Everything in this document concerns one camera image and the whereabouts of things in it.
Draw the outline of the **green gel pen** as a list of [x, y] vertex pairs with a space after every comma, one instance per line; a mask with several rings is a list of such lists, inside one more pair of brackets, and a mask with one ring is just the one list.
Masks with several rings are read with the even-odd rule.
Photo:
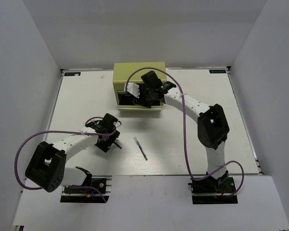
[[140, 145], [140, 143], [139, 143], [137, 137], [134, 137], [133, 139], [134, 139], [136, 145], [139, 147], [139, 149], [140, 149], [140, 151], [141, 151], [141, 153], [142, 153], [144, 159], [145, 159], [146, 161], [148, 161], [148, 158], [147, 158], [147, 156], [146, 156], [146, 154], [145, 154], [145, 152], [144, 152], [142, 146]]

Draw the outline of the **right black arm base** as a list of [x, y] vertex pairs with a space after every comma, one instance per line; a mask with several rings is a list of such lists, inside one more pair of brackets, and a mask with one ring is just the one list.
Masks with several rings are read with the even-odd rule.
[[202, 181], [190, 180], [188, 186], [192, 193], [192, 203], [194, 205], [226, 205], [237, 204], [237, 195], [232, 193], [236, 191], [234, 179], [229, 177], [218, 189], [209, 183], [208, 179]]

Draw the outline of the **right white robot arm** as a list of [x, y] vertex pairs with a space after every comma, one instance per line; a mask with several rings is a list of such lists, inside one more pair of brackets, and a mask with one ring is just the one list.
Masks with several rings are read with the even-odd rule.
[[134, 97], [136, 105], [150, 108], [154, 101], [160, 101], [196, 122], [198, 140], [206, 149], [208, 168], [206, 176], [193, 178], [193, 181], [208, 180], [208, 187], [219, 192], [229, 176], [224, 149], [230, 128], [223, 108], [219, 104], [211, 106], [188, 96], [174, 78], [162, 82], [157, 71], [158, 68], [149, 67], [148, 72], [141, 76], [142, 84], [126, 82], [126, 93]]

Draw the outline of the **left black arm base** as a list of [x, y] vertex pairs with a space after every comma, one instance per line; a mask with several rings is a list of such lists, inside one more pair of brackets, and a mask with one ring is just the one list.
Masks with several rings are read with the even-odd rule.
[[81, 167], [66, 168], [61, 185], [61, 203], [106, 203], [111, 193], [112, 177], [93, 176]]

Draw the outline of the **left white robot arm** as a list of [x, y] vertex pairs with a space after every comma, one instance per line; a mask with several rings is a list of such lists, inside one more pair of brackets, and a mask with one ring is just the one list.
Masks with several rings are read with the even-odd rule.
[[41, 142], [26, 168], [26, 178], [49, 193], [59, 186], [89, 191], [92, 174], [82, 167], [66, 167], [66, 163], [92, 145], [108, 152], [120, 135], [116, 126], [118, 122], [116, 117], [106, 113], [103, 117], [88, 120], [80, 131], [67, 131], [69, 136], [64, 139], [53, 143]]

